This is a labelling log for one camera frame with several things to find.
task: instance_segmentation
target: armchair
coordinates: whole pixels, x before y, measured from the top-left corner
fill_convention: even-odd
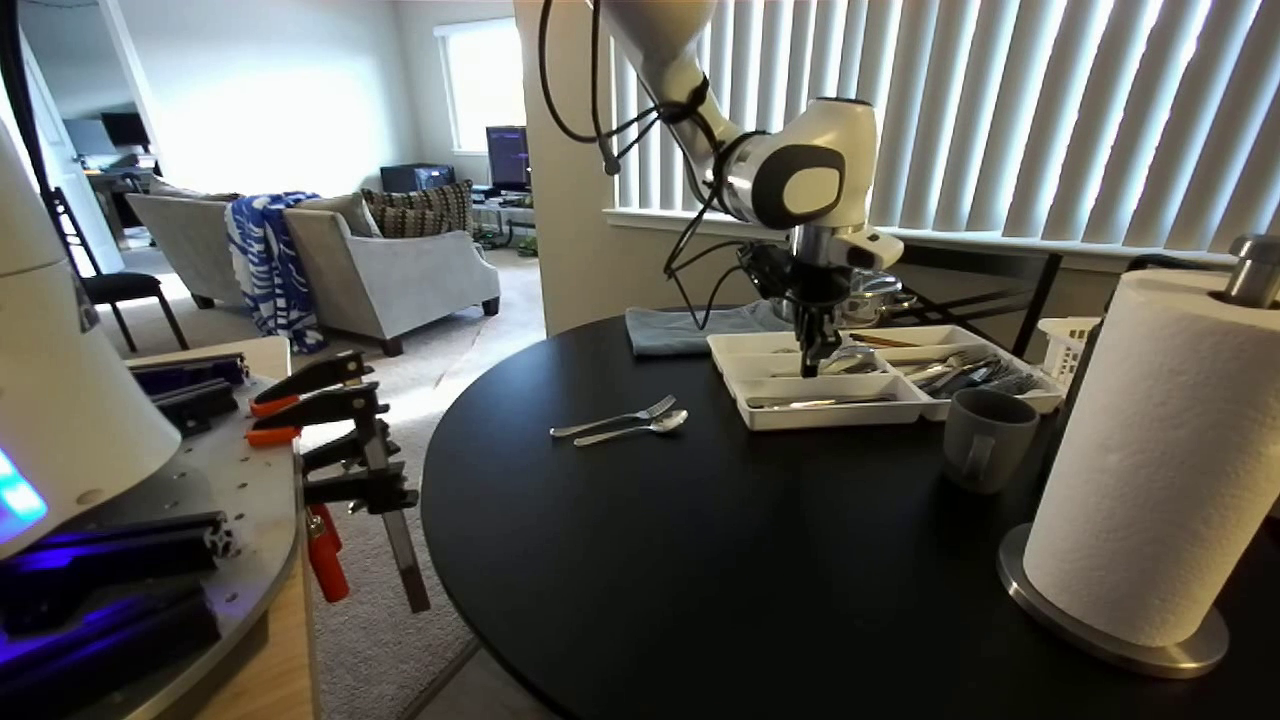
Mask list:
[[[244,308],[244,290],[227,251],[227,196],[127,193],[171,272],[188,286],[198,308]]]
[[[377,342],[388,355],[400,355],[400,342],[439,316],[502,313],[502,276],[481,259],[469,232],[356,238],[324,205],[289,210],[284,222],[329,331]]]

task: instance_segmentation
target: couch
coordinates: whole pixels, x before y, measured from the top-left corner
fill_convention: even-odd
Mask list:
[[[469,232],[469,189],[353,193],[284,214],[324,331],[405,338],[464,308],[502,313],[502,276]]]
[[[153,232],[199,308],[244,308],[227,251],[227,196],[127,193],[127,210]]]

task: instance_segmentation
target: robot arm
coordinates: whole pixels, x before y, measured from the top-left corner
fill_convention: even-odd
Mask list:
[[[802,371],[842,343],[836,313],[853,286],[853,265],[887,269],[903,244],[873,238],[866,222],[875,169],[875,113],[862,102],[813,102],[785,134],[740,134],[707,93],[707,77],[690,56],[707,25],[714,0],[595,0],[610,33],[642,72],[647,96],[690,166],[721,210],[736,222],[787,228],[794,255],[758,255],[748,276],[760,295],[787,295],[797,313]]]

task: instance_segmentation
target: living room furniture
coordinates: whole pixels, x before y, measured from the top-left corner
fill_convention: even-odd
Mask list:
[[[318,193],[256,193],[227,205],[232,265],[250,316],[264,338],[289,338],[289,350],[314,355],[329,343],[318,291],[298,251],[284,210],[320,199]]]
[[[199,308],[244,308],[227,251],[227,196],[127,193],[127,205]]]
[[[677,393],[665,441],[550,428]],[[1278,704],[1280,547],[1184,685],[1101,665],[1022,613],[995,547],[1036,485],[963,497],[939,428],[753,436],[714,360],[635,360],[620,319],[486,371],[426,461],[437,573],[486,648],[564,717],[1255,717]]]
[[[520,244],[524,232],[535,232],[535,210],[532,199],[472,199],[472,228],[486,244],[509,247]]]
[[[385,222],[396,217],[400,228],[415,224],[434,232],[353,232],[353,210],[324,199],[284,214],[324,331],[377,342],[388,355],[400,355],[400,342],[439,316],[464,308],[481,308],[486,316],[502,313],[502,276],[481,259],[472,232],[456,228],[452,199],[427,205],[427,193],[415,193],[413,199],[385,199],[367,214],[382,214]]]
[[[188,338],[183,338],[183,330],[175,325],[175,316],[171,316],[171,308],[167,308],[167,302],[165,302],[160,276],[150,276],[150,272],[106,272],[106,269],[96,265],[87,241],[85,241],[85,228],[82,228],[68,196],[65,196],[60,189],[54,189],[46,205],[50,205],[54,228],[56,228],[68,259],[74,259],[74,269],[82,272],[85,295],[87,295],[91,303],[107,303],[107,308],[112,308],[127,352],[135,352],[135,342],[131,342],[127,325],[126,325],[126,313],[120,313],[120,303],[127,303],[127,302],[155,302],[160,313],[165,313],[165,319],[167,319],[167,330],[171,330],[171,342],[175,342],[179,350],[188,350]]]

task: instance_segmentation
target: orange handle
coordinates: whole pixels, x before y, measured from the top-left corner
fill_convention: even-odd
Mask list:
[[[345,547],[345,537],[338,534],[329,504],[314,504],[318,521],[324,523],[324,534],[331,537],[331,547]]]
[[[314,527],[310,527],[310,561],[314,561],[314,578],[320,584],[320,595],[329,605],[353,595],[353,584],[347,584],[347,573],[345,573],[345,561],[338,557],[340,551],[340,542],[331,537],[331,527],[324,523],[324,518],[314,510]]]
[[[250,449],[280,449],[298,441],[298,428],[251,428],[244,434]]]
[[[298,406],[298,396],[280,396],[280,400],[256,400],[250,408],[250,416],[278,416],[278,411],[289,411]]]

